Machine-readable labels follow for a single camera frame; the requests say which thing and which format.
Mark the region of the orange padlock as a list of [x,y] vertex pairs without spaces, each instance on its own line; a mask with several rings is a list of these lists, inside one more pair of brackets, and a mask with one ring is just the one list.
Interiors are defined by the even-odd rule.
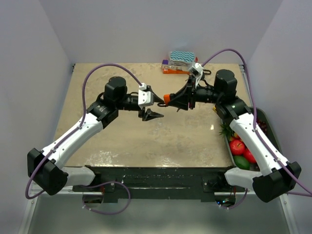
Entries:
[[171,101],[171,95],[170,94],[166,94],[163,96],[163,101],[161,101],[160,103],[158,103],[158,107],[168,107],[168,103]]

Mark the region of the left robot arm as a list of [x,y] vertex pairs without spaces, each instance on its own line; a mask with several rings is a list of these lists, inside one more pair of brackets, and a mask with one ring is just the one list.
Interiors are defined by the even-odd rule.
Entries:
[[66,167],[69,158],[91,137],[118,117],[120,110],[137,111],[143,121],[163,117],[149,107],[164,101],[142,84],[137,93],[127,92],[126,80],[112,77],[104,91],[86,110],[82,118],[59,139],[42,150],[32,149],[27,155],[28,174],[47,194],[55,195],[66,186],[85,186],[96,191],[101,179],[89,167]]

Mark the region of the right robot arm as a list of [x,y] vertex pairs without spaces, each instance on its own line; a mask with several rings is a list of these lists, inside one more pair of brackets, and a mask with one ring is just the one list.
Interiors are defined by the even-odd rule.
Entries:
[[164,95],[165,104],[186,111],[193,109],[197,102],[215,104],[217,115],[238,134],[259,167],[259,172],[238,167],[228,169],[217,179],[218,188],[224,192],[233,186],[251,189],[263,202],[292,190],[301,167],[297,162],[290,163],[254,122],[251,109],[236,95],[237,79],[234,73],[219,70],[214,84],[205,87],[197,82],[203,78],[199,72],[192,72],[183,88],[175,94]]

